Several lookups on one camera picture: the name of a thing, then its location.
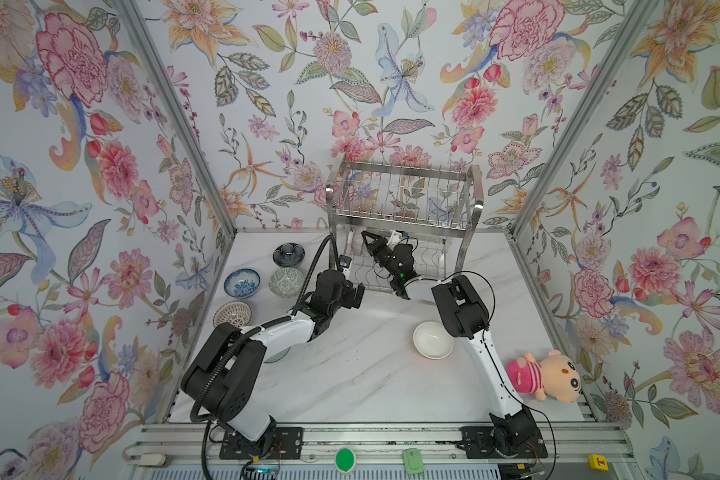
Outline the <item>stainless steel dish rack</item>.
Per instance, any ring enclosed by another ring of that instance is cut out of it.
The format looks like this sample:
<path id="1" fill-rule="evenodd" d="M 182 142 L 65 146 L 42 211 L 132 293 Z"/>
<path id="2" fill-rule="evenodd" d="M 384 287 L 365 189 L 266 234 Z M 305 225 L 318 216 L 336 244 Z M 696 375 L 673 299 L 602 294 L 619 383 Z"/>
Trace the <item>stainless steel dish rack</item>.
<path id="1" fill-rule="evenodd" d="M 343 235 L 339 252 L 352 258 L 350 280 L 392 295 L 387 271 L 374 263 L 360 233 L 407 232 L 416 272 L 443 279 L 463 268 L 485 200 L 477 166 L 456 171 L 347 158 L 331 168 L 325 193 L 329 229 Z"/>

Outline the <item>white bowl orange outside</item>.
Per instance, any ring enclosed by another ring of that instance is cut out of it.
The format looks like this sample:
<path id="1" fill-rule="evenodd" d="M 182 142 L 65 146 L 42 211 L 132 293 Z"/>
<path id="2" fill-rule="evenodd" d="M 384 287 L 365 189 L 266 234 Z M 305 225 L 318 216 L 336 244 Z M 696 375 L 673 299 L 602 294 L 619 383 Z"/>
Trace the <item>white bowl orange outside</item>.
<path id="1" fill-rule="evenodd" d="M 441 323 L 427 321 L 419 324 L 413 332 L 414 348 L 423 357 L 430 360 L 442 360 L 453 351 L 454 338 Z"/>

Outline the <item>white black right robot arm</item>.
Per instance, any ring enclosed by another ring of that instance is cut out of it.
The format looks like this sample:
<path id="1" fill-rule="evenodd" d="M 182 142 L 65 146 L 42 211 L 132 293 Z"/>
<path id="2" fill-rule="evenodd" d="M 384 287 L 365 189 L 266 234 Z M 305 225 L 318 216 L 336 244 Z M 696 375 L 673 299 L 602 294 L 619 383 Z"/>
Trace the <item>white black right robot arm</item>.
<path id="1" fill-rule="evenodd" d="M 414 246 L 393 242 L 375 232 L 360 233 L 374 263 L 387 271 L 395 295 L 435 305 L 439 325 L 452 339 L 466 346 L 476 370 L 487 384 L 490 431 L 483 435 L 488 451 L 504 458 L 525 452 L 526 445 L 540 436 L 532 409 L 525 405 L 501 364 L 490 332 L 494 305 L 486 305 L 472 284 L 472 271 L 455 271 L 443 279 L 423 277 L 414 269 Z"/>

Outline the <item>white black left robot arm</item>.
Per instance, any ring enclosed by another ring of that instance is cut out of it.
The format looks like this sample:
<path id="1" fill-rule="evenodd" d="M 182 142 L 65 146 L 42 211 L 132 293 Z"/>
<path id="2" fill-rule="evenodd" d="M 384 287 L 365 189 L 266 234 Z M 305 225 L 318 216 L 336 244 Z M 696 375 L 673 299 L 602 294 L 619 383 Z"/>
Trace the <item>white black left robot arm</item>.
<path id="1" fill-rule="evenodd" d="M 271 356 L 317 339 L 340 310 L 360 307 L 365 287 L 346 278 L 350 265 L 329 234 L 287 314 L 244 329 L 215 327 L 181 381 L 181 391 L 193 401 L 190 421 L 217 425 L 247 448 L 268 451 L 277 422 L 252 400 L 261 367 Z"/>

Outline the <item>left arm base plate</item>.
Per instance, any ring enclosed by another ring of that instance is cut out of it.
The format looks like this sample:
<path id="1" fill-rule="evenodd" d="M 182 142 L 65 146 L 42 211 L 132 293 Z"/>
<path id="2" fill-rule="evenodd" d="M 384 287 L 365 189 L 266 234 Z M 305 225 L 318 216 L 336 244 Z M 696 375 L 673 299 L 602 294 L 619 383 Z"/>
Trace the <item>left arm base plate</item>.
<path id="1" fill-rule="evenodd" d="M 222 460 L 299 460 L 303 436 L 302 427 L 274 427 L 265 431 L 258 440 L 250 440 L 238 432 L 226 433 L 219 457 Z"/>

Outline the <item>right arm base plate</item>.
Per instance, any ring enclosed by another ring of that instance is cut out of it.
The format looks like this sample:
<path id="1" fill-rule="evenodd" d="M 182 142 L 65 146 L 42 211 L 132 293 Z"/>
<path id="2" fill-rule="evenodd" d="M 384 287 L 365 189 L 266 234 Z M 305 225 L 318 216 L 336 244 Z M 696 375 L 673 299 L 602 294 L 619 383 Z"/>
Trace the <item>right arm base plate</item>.
<path id="1" fill-rule="evenodd" d="M 535 431 L 525 440 L 512 439 L 508 433 L 489 425 L 460 428 L 461 439 L 455 445 L 468 459 L 547 459 L 545 440 Z"/>

